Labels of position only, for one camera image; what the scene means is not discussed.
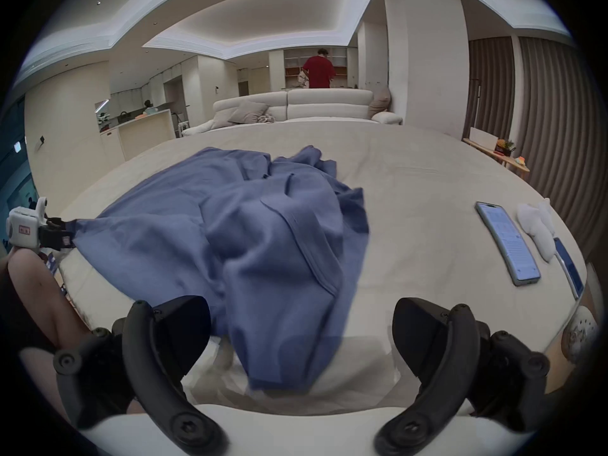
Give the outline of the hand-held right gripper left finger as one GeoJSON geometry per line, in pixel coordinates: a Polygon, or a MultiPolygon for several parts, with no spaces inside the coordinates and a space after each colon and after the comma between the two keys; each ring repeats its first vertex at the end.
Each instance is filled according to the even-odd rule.
{"type": "Polygon", "coordinates": [[[182,379],[209,343],[207,301],[185,295],[152,307],[135,301],[112,329],[96,328],[53,367],[62,405],[78,430],[125,415],[137,401],[152,422],[188,455],[221,455],[227,437],[186,398],[182,379]]]}

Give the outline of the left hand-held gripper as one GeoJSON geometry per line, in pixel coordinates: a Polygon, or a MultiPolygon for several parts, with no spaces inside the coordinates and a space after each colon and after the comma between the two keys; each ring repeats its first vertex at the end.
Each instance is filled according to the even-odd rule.
{"type": "Polygon", "coordinates": [[[56,250],[76,248],[73,232],[59,217],[48,217],[48,199],[42,196],[34,209],[16,207],[7,218],[7,236],[12,247],[56,247],[56,250]]]}

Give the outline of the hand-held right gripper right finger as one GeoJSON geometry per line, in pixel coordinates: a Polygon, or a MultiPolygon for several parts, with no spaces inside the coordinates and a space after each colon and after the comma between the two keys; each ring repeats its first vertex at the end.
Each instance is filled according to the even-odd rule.
{"type": "Polygon", "coordinates": [[[421,385],[414,403],[377,432],[379,455],[416,455],[465,401],[474,417],[518,433],[532,432],[549,418],[549,359],[504,330],[491,334],[467,305],[446,309],[419,298],[399,299],[391,332],[421,385]]]}

